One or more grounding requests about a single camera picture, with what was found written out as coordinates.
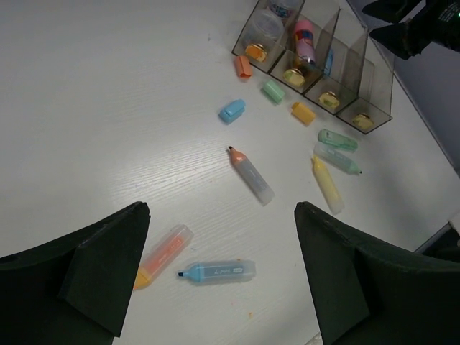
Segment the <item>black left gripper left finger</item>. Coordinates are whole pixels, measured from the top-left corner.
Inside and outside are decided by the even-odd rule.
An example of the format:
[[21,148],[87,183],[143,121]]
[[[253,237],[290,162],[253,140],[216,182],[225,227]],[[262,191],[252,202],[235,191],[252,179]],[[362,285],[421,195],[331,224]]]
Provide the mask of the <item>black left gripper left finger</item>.
[[150,224],[146,203],[1,258],[2,344],[112,344]]

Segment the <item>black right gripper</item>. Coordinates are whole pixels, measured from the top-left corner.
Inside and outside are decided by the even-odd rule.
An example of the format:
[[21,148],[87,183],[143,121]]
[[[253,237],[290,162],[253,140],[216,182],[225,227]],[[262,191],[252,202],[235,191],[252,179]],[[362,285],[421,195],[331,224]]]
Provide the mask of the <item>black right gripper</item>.
[[362,12],[391,25],[373,29],[369,36],[397,57],[408,60],[432,42],[459,52],[459,1],[427,1],[408,22],[400,23],[421,0],[378,0]]

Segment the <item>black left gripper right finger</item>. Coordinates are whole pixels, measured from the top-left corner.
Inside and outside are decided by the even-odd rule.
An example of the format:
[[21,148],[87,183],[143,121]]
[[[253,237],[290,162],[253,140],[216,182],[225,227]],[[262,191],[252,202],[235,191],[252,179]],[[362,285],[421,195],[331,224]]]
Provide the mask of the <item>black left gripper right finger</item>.
[[459,264],[396,247],[309,202],[295,208],[325,344],[457,344]]

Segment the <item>blue correction tape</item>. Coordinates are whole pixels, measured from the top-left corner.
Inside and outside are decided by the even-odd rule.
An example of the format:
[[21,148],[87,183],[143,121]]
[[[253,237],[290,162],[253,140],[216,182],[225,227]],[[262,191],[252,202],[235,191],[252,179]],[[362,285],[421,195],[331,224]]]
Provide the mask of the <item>blue correction tape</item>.
[[333,63],[334,63],[334,50],[331,48],[328,51],[326,63],[325,63],[324,70],[323,70],[323,73],[325,76],[330,76]]

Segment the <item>pink cap glue bottle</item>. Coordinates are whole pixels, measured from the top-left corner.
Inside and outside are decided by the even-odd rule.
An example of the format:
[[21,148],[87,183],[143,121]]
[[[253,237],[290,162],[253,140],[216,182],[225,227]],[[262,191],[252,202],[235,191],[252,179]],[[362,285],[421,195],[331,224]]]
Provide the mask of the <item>pink cap glue bottle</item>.
[[313,23],[308,19],[299,20],[294,26],[293,33],[297,57],[301,61],[315,65]]

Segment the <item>green capped highlighter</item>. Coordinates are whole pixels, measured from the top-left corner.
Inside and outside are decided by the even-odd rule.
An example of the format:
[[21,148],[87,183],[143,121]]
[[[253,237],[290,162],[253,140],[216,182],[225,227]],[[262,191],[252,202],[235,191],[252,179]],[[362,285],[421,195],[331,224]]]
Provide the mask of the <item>green capped highlighter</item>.
[[322,129],[318,133],[318,141],[326,145],[334,147],[337,150],[344,150],[347,152],[356,152],[358,143],[356,140],[346,137],[342,134]]

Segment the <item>orange tip grey highlighter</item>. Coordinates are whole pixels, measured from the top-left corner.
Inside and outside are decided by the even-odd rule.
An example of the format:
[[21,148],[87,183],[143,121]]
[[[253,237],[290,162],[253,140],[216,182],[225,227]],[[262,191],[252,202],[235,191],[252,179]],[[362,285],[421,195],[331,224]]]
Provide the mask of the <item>orange tip grey highlighter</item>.
[[232,146],[228,146],[231,165],[242,180],[247,184],[258,201],[266,206],[275,197],[275,194],[249,158]]

